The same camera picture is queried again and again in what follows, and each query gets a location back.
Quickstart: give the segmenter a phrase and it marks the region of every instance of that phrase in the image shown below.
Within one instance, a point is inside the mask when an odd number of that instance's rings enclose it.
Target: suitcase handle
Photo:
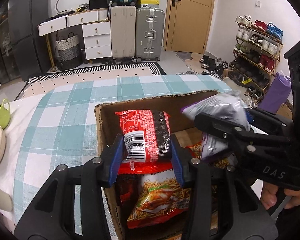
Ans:
[[[157,32],[154,29],[151,29],[151,31],[154,32],[154,35],[153,35],[153,38],[152,38],[152,40],[154,41],[155,38],[157,37]]]

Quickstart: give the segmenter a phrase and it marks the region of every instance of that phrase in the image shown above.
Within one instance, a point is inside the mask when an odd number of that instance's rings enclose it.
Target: cardboard box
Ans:
[[[170,132],[175,133],[182,147],[198,143],[201,132],[195,128],[194,123],[180,113],[181,108],[196,103],[210,96],[215,91],[199,91],[191,94],[169,95],[156,98],[143,98],[124,101],[95,107],[97,119],[98,154],[102,149],[111,145],[118,133],[122,133],[119,125],[119,116],[115,112],[125,110],[158,110],[170,115]],[[128,229],[127,221],[123,219],[120,211],[120,202],[115,194],[114,187],[104,189],[114,228],[120,240],[158,240],[176,239],[182,233],[187,212],[183,212],[163,224],[150,227]]]

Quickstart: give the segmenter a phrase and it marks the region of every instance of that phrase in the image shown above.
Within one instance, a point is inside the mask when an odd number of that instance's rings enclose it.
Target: laundry basket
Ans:
[[[82,55],[80,51],[79,36],[74,35],[67,39],[59,40],[57,35],[56,46],[61,59],[61,65],[64,70],[78,67],[82,64]]]

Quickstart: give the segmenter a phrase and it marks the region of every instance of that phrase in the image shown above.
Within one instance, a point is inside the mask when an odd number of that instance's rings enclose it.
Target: teal plaid cloth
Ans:
[[[221,80],[208,75],[125,77],[70,84],[50,91],[39,102],[21,144],[13,189],[16,222],[59,164],[78,166],[96,155],[97,104],[200,90],[231,91]],[[76,232],[81,233],[79,186],[75,214]],[[111,218],[108,225],[115,236]]]

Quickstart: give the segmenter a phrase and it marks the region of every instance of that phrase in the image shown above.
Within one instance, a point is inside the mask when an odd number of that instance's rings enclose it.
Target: black refrigerator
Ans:
[[[12,51],[22,80],[51,67],[45,37],[38,25],[48,18],[48,0],[9,0],[8,21]]]

